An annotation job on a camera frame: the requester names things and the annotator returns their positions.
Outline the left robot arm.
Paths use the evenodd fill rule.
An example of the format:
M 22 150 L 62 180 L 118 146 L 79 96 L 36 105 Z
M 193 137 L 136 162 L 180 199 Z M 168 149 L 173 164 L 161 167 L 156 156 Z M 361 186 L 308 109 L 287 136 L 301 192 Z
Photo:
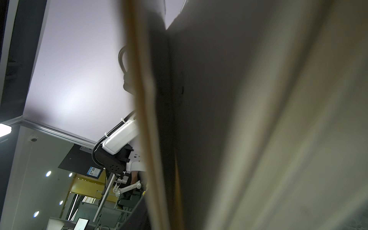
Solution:
M 145 163 L 130 144 L 138 135 L 136 111 L 133 110 L 105 133 L 92 150 L 94 163 L 104 168 L 108 180 L 103 195 L 112 189 L 118 202 L 130 199 L 135 192 L 143 191 L 140 177 L 134 177 L 133 173 L 146 171 Z

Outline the black book orange title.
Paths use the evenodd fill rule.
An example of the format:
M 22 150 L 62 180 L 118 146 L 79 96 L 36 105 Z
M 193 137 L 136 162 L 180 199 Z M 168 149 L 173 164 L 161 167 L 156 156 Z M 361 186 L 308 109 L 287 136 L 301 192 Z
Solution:
M 142 230 L 338 230 L 368 211 L 367 1 L 120 1 Z

